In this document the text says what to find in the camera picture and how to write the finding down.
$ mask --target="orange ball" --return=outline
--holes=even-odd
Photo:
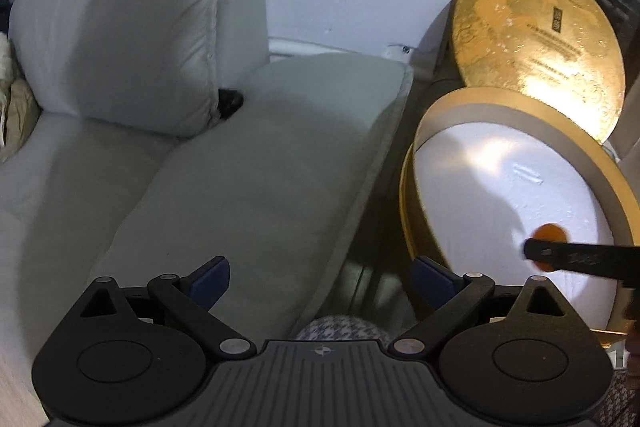
[[[554,223],[545,223],[538,227],[531,237],[540,241],[554,241],[555,243],[569,242],[566,230]],[[533,261],[533,263],[544,272],[554,271],[550,264],[540,263],[539,261]]]

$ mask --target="white logo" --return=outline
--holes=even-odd
[[[334,352],[334,350],[331,349],[331,347],[326,347],[326,346],[316,347],[316,349],[314,349],[314,353],[316,355],[320,355],[323,358],[325,355],[328,355],[329,353],[332,353],[332,352]]]

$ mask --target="back cushion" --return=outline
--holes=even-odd
[[[190,137],[218,118],[217,0],[16,0],[10,37],[45,109]]]

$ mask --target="sofa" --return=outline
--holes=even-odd
[[[412,85],[399,62],[270,62],[265,0],[15,0],[42,107],[0,166],[0,353],[33,358],[88,282],[228,258],[212,313],[257,345],[332,289]],[[222,120],[220,89],[244,104]]]

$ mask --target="houndstooth fabric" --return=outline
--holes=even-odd
[[[316,319],[296,336],[297,341],[364,341],[380,339],[383,345],[391,342],[389,334],[368,321],[347,315],[329,315]]]
[[[602,427],[633,427],[636,419],[635,395],[636,392],[626,386],[626,370],[616,369],[607,397],[595,420]]]

